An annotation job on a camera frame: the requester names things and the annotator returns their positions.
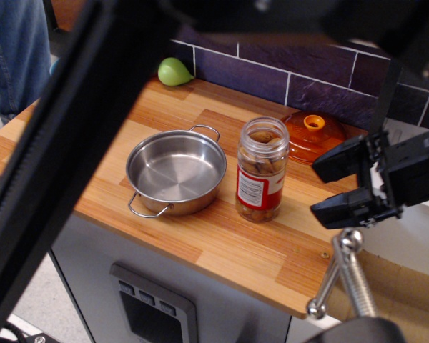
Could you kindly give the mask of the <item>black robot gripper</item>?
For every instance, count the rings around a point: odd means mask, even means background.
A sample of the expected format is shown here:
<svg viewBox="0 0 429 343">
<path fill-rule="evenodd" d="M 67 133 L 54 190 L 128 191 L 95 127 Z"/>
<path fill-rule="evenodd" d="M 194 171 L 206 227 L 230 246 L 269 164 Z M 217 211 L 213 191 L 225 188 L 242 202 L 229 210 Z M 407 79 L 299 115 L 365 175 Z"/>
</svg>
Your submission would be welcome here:
<svg viewBox="0 0 429 343">
<path fill-rule="evenodd" d="M 397 144 L 384 130 L 355 136 L 319 156 L 312 169 L 324 183 L 359 175 L 362 187 L 310 207 L 326 229 L 400 218 L 405 207 L 429 200 L 429 131 Z"/>
</svg>

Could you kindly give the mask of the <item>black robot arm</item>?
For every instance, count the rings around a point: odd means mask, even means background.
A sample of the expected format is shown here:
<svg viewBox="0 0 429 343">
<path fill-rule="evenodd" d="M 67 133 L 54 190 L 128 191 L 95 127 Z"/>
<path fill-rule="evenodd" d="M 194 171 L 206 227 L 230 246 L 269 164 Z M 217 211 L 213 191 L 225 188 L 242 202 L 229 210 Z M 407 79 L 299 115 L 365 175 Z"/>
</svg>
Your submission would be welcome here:
<svg viewBox="0 0 429 343">
<path fill-rule="evenodd" d="M 0 331 L 182 25 L 371 41 L 429 77 L 429 1 L 88 1 L 0 178 Z"/>
</svg>

